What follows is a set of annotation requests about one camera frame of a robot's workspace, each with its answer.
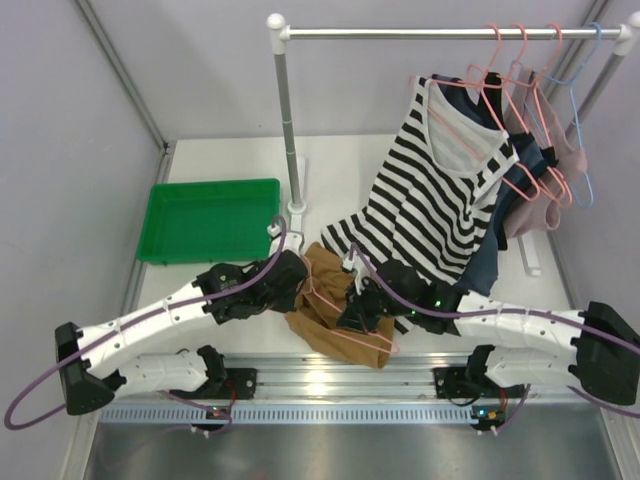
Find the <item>tan tank top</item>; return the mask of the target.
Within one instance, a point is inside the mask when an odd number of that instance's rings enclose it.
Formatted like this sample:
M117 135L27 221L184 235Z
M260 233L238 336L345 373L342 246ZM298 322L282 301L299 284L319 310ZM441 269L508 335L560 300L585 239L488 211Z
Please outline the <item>tan tank top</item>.
M285 315L289 328L309 347L331 359L381 369L395 349L394 330L358 333L336 327L345 306L345 290L352 277L341 269L341 258L315 242L303 254L308 270L295 300Z

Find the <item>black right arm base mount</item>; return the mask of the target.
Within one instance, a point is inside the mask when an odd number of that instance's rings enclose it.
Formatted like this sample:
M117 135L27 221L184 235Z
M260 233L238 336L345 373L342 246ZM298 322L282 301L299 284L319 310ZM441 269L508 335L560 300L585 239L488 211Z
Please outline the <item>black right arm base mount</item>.
M470 400L495 399L501 388L488 380L469 380L462 366L437 367L432 370L436 397L465 403Z

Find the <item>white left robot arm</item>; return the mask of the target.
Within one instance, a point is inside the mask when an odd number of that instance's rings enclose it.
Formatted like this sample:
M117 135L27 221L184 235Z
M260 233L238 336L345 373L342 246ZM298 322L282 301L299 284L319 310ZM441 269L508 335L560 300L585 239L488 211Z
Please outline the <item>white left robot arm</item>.
M299 255L285 250L245 266L220 263L161 300L87 327L68 322L54 333L65 410L84 415L113 400L168 390L214 397L227 373L211 345L160 354L164 343L245 320L266 310L288 313L307 278Z

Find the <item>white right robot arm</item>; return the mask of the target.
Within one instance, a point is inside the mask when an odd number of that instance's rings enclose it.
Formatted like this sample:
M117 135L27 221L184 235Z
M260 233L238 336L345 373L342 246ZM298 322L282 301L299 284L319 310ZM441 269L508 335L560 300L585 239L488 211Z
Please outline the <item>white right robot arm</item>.
M541 311L502 303L441 282L429 283L397 260L379 268L345 258L352 275L337 325L369 332L384 318L402 332L468 340L465 378L478 396L520 385L560 386L617 406L635 404L639 386L639 335L600 302L584 310Z

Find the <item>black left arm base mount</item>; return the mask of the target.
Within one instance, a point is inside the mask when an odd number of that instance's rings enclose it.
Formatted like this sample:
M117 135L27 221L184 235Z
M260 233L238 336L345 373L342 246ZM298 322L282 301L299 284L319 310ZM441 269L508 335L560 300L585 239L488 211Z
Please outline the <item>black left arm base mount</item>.
M224 381L207 381L193 392L170 390L172 395L188 400L251 400L257 388L257 373L254 368L228 368Z

